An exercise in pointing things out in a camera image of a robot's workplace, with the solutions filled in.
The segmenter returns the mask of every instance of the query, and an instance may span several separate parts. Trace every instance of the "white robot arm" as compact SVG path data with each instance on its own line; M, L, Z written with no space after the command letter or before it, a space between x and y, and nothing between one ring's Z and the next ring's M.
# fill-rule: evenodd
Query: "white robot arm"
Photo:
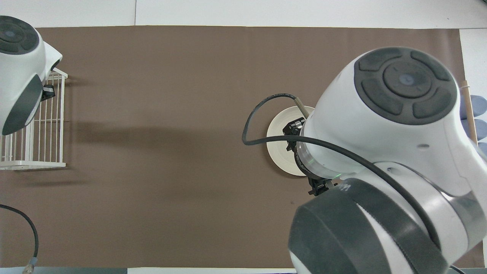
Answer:
M444 273L483 239L487 166L463 131L459 102L436 59L381 48L342 70L301 138L247 141L244 131L245 144L295 142L309 178L344 180L296 212L289 250L299 274Z
M31 25L0 16L0 134L30 123L47 77L61 59Z

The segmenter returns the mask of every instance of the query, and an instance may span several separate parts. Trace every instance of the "black cable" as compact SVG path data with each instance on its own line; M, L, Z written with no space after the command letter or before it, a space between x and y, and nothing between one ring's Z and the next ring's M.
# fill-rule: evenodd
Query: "black cable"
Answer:
M21 215L29 223L29 225L32 228L32 232L34 232L34 256L33 257L37 257L37 252L39 251L39 238L37 237L37 229L36 229L36 226L34 225L34 223L32 222L32 220L29 218L29 216L27 216L24 212L22 212L22 211L20 211L20 210L18 210L16 208L7 206L7 205L0 204L0 208L7 209L7 210L13 211L13 212Z
M245 126L243 128L242 132L242 142L245 145L251 146L251 145L257 145L257 144L262 144L262 143L267 143L267 142L275 142L275 141L288 141L288 142L304 142L304 143L310 143L318 146L322 146L327 149L331 149L333 151L336 151L352 160L355 162L361 164L371 172L375 173L377 176L379 176L381 179L386 181L390 186L392 186L401 196L404 197L404 199L412 206L412 208L417 212L421 220L423 221L426 230L428 231L428 235L431 239L431 241L438 247L439 250L441 250L440 246L440 240L438 238L438 234L436 232L436 229L434 228L433 222L431 221L430 217L426 213L423 207L419 204L419 202L406 190L404 189L403 186L401 186L396 180L394 180L391 176L389 176L387 173L385 173L383 170L378 168L376 165L373 163L369 162L368 160L362 158L361 156L343 148L340 146L337 146L335 144L319 140L319 139L314 139L314 138L309 138L309 137L303 137L303 136L293 136L293 135L282 135L282 136L270 136L270 137L265 137L265 138L260 138L256 140L247 140L247 132L248 132L248 126L250 124L250 120L254 116L255 112L266 102L268 102L271 99L278 98L278 97L288 97L291 99L295 99L296 97L291 94L286 94L286 93L280 93L280 94L274 94L271 95L264 100L262 100L255 108L252 110L250 115L247 118L247 122L245 123Z
M450 266L450 268L451 268L451 269L453 269L453 270L455 270L455 271L457 271L457 272L458 272L458 273L460 273L460 274L465 274L465 272L463 272L461 269L457 268L457 267L456 267L456 266L454 266L454 265L451 265L451 266Z

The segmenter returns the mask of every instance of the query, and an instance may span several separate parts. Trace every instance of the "blue glove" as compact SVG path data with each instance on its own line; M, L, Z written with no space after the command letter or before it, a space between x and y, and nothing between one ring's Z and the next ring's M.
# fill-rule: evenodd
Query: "blue glove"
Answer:
M487 112L487 99L483 96L471 95L473 116L477 117ZM460 119L463 129L468 133L467 112L463 97L460 99ZM487 137L487 122L480 119L475 119L475 131L477 132L477 140L482 140ZM479 148L487 155L487 143L480 142Z

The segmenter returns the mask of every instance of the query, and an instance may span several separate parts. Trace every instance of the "wire rack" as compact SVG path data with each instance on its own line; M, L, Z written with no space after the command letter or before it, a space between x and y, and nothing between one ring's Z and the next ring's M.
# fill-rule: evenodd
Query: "wire rack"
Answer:
M64 85L68 75L54 69L47 83L56 96L42 101L22 130L0 136L0 170L65 167L63 162Z

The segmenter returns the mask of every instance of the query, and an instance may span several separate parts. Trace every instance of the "white plate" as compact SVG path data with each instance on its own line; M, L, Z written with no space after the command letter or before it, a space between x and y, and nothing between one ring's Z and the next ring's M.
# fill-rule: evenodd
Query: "white plate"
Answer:
M311 113L314 108L305 106L306 110ZM294 121L300 117L303 117L300 109L297 106L287 108L281 111L272 119L267 130L267 136L281 136L283 135L282 129L287 123ZM303 172L298 168L294 161L293 151L287 151L286 141L268 142L267 150L274 163L282 170L296 176L305 176Z

